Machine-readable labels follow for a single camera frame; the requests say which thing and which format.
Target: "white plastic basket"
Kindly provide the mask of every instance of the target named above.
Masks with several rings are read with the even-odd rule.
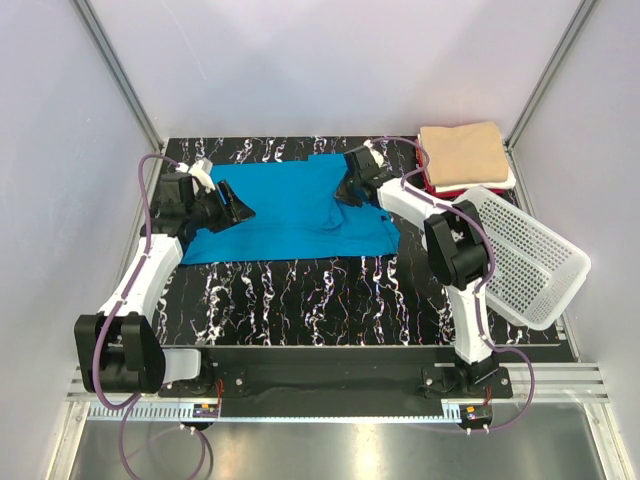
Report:
[[[514,325],[548,328],[591,268],[589,257],[522,210],[482,187],[467,190],[496,256],[487,305]]]

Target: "black mounting bracket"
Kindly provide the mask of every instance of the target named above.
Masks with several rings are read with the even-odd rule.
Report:
[[[473,203],[454,204],[482,225]],[[452,212],[431,215],[424,221],[424,234],[429,250],[429,265],[443,285],[465,290],[467,284],[483,277],[489,270],[489,255],[478,232]]]
[[[74,327],[82,383],[93,386],[93,352],[106,317],[81,315]],[[144,315],[116,317],[100,352],[100,385],[106,393],[155,393],[164,379],[162,348]]]
[[[353,207],[370,203],[380,207],[378,189],[383,183],[395,178],[376,163],[371,150],[362,145],[344,154],[347,173],[336,190],[335,197]]]
[[[223,367],[214,362],[212,349],[201,349],[200,375],[192,380],[173,382],[171,388],[162,387],[162,398],[203,398],[216,395],[215,382],[222,381],[224,398],[240,398],[246,394],[247,370],[244,367]]]
[[[434,365],[422,369],[422,387],[425,398],[472,398],[485,399],[487,387],[491,387],[493,398],[513,398],[509,370],[505,367],[498,369],[489,377],[476,383],[469,384],[460,380],[460,371],[454,365]]]
[[[151,214],[151,233],[177,237],[185,251],[198,229],[217,233],[256,215],[226,180],[218,182],[215,190],[206,191],[196,177],[182,172],[160,177]],[[144,225],[140,235],[146,235]]]

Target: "white wall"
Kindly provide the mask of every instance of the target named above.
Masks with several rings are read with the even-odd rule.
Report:
[[[92,0],[160,135],[513,127],[579,0]]]
[[[570,306],[640,472],[640,3],[600,2],[516,154],[537,216],[589,254]]]
[[[0,65],[0,471],[35,479],[149,147],[68,0],[2,2]]]

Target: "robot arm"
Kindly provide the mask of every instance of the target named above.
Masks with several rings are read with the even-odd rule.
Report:
[[[145,251],[143,230],[136,255],[115,293],[97,314],[82,315],[76,322],[76,347],[87,391],[95,391],[92,361],[99,332],[106,315],[118,303],[120,308],[100,352],[99,378],[104,392],[154,393],[165,383],[200,374],[200,352],[161,348],[151,320],[169,275],[182,261],[196,231],[208,228],[219,232],[255,216],[225,181],[214,185],[210,170],[211,162],[204,159],[191,167],[180,164],[175,173],[162,175],[157,200],[151,205],[151,248]],[[132,277],[135,282],[126,292]]]
[[[488,254],[477,232],[452,212],[438,205],[447,204],[463,211],[478,224],[480,218],[472,203],[452,204],[433,197],[427,202],[404,188],[399,178],[383,170],[382,155],[365,144],[345,154],[348,171],[336,192],[342,202],[361,206],[370,203],[395,213],[423,232],[423,246],[435,277],[445,286],[456,331],[456,366],[462,384],[477,385],[498,369],[498,362],[481,337],[475,310],[475,288],[488,270]],[[489,331],[484,287],[479,292],[481,322]]]

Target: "folded towel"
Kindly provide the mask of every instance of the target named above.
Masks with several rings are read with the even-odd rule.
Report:
[[[420,140],[431,159],[427,175],[434,187],[508,179],[509,163],[500,130],[493,122],[455,128],[423,127]]]
[[[216,234],[199,230],[182,263],[395,253],[400,234],[388,213],[371,205],[350,207],[334,198],[345,172],[343,155],[214,166],[213,178],[227,180],[256,216]]]
[[[418,135],[418,143],[422,145],[420,135]],[[418,158],[418,164],[420,166],[423,166],[424,155],[420,150],[417,150],[416,154]],[[459,184],[459,185],[449,185],[446,187],[434,187],[429,183],[429,177],[426,175],[425,172],[422,172],[422,176],[424,178],[424,184],[427,192],[439,198],[456,198],[472,187],[484,187],[491,190],[494,193],[502,193],[505,190],[510,190],[516,186],[516,177],[513,173],[513,170],[511,170],[511,167],[509,167],[507,180],[504,182],[466,183],[466,184]]]

